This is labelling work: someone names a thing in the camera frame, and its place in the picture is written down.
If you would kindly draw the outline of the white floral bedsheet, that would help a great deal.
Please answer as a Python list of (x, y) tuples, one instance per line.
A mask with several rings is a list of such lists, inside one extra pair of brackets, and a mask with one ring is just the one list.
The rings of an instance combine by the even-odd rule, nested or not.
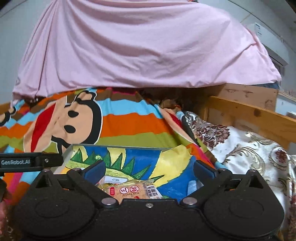
[(275, 141), (232, 126), (214, 125), (193, 112), (185, 120), (208, 158), (234, 174), (255, 169), (283, 206), (281, 227), (284, 240), (295, 240), (295, 155)]

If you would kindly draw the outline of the colourful monkey cartoon blanket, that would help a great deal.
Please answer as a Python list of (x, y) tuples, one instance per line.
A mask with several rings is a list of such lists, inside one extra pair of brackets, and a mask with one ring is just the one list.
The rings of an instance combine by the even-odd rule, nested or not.
[(137, 91), (67, 91), (35, 106), (22, 100), (1, 115), (2, 153), (62, 154), (68, 147), (74, 154), (63, 173), (102, 160), (107, 175), (150, 179), (175, 199), (186, 196), (196, 160), (213, 167), (205, 145), (183, 130), (174, 111)]

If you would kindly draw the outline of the clear tray with dinosaur towel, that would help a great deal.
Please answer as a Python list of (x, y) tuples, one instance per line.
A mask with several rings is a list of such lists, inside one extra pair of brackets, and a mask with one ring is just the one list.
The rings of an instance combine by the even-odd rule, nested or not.
[[(195, 144), (173, 148), (70, 144), (53, 149), (64, 159), (56, 174), (65, 174), (72, 168), (83, 170), (97, 161), (104, 161), (105, 176), (128, 178), (128, 181), (152, 180), (164, 199), (178, 201), (188, 195), (191, 181), (199, 181), (193, 170), (196, 160), (214, 167)], [(105, 184), (104, 177), (97, 187)]]

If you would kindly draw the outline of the pork floss cracker pack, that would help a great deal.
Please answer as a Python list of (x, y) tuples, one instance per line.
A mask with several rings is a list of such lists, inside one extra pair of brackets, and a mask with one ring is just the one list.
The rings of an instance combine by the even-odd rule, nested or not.
[(115, 198), (119, 203), (123, 199), (163, 199), (152, 180), (130, 180), (121, 184), (99, 184), (98, 187)]

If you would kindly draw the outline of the pink draped sheet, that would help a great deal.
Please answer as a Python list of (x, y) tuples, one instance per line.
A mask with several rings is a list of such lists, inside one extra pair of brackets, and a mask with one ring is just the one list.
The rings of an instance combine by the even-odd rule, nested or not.
[(13, 100), (88, 87), (281, 81), (259, 38), (189, 1), (51, 1), (23, 55)]

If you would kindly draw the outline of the wooden bed frame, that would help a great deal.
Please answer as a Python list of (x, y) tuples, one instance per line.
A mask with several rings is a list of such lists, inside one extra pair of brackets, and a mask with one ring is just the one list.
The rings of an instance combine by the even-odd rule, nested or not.
[(211, 95), (206, 88), (87, 88), (1, 114), (1, 152), (56, 153), (70, 144), (173, 148), (194, 141), (156, 100), (179, 97), (184, 106), (219, 110), (295, 141), (295, 121), (267, 109)]

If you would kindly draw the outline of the white wall air conditioner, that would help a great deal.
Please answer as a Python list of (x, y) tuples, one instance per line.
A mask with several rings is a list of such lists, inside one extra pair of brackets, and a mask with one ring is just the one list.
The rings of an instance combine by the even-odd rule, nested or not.
[(258, 23), (249, 24), (247, 28), (255, 33), (267, 49), (270, 58), (279, 66), (285, 67), (290, 63), (288, 49), (274, 34)]

